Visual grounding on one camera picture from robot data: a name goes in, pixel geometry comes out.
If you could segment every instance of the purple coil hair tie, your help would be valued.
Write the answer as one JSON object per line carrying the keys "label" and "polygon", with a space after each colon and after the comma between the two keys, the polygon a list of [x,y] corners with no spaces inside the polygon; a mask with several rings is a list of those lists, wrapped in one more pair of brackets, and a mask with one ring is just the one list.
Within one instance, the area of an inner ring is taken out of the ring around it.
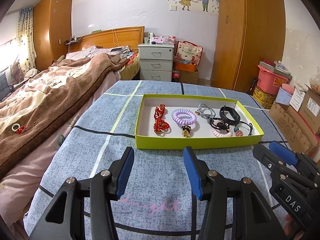
{"label": "purple coil hair tie", "polygon": [[[188,120],[181,120],[178,117],[179,114],[188,115],[188,116],[190,116],[190,118]],[[176,110],[174,110],[172,112],[171,117],[177,124],[182,124],[182,125],[192,125],[197,120],[196,115],[193,112],[191,112],[190,110],[187,110],[187,109],[176,109]]]}

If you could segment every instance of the wardrobe door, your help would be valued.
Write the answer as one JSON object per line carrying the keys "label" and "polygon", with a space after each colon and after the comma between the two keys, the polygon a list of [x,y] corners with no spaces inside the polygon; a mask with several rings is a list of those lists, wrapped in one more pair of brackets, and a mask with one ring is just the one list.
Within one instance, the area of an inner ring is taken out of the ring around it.
{"label": "wardrobe door", "polygon": [[245,20],[245,0],[220,0],[212,87],[233,89],[242,54]]}
{"label": "wardrobe door", "polygon": [[71,38],[72,0],[51,0],[50,4],[50,44],[53,60],[68,53],[64,41]]}
{"label": "wardrobe door", "polygon": [[50,0],[41,0],[33,8],[33,43],[37,54],[36,68],[40,71],[48,69],[52,63],[49,34]]}
{"label": "wardrobe door", "polygon": [[246,0],[243,52],[234,90],[247,92],[258,77],[261,60],[282,60],[285,40],[284,0]]}

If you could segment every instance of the pink bed sheet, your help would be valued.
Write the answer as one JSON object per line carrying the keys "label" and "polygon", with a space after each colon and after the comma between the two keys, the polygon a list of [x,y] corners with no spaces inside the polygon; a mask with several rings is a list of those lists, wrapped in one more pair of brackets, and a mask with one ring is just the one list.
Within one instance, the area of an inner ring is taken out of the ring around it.
{"label": "pink bed sheet", "polygon": [[80,116],[119,80],[118,72],[110,72],[95,94],[67,123],[2,179],[0,183],[0,214],[17,239],[28,239],[28,235],[23,228],[23,222],[18,221],[18,218],[34,196],[44,172],[61,146],[61,135],[67,137]]}

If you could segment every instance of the wooden headboard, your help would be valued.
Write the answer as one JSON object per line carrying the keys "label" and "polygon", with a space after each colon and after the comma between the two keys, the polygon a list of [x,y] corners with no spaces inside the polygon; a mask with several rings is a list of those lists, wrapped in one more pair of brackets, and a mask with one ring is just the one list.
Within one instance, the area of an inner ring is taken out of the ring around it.
{"label": "wooden headboard", "polygon": [[79,43],[70,44],[69,52],[80,51],[91,46],[102,46],[104,49],[119,46],[129,46],[132,51],[138,50],[138,45],[143,43],[144,26],[113,29],[82,37]]}

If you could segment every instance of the human hand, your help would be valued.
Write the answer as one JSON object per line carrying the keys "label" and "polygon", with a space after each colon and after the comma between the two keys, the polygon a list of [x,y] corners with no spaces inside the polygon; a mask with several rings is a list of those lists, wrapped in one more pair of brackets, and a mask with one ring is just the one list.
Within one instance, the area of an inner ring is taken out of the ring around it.
{"label": "human hand", "polygon": [[[292,234],[293,218],[289,214],[287,214],[287,216],[285,217],[285,220],[287,222],[284,226],[284,232],[285,232],[286,236],[289,236]],[[303,236],[303,234],[304,234],[304,232],[302,232],[302,231],[297,233],[294,240],[299,240]]]}

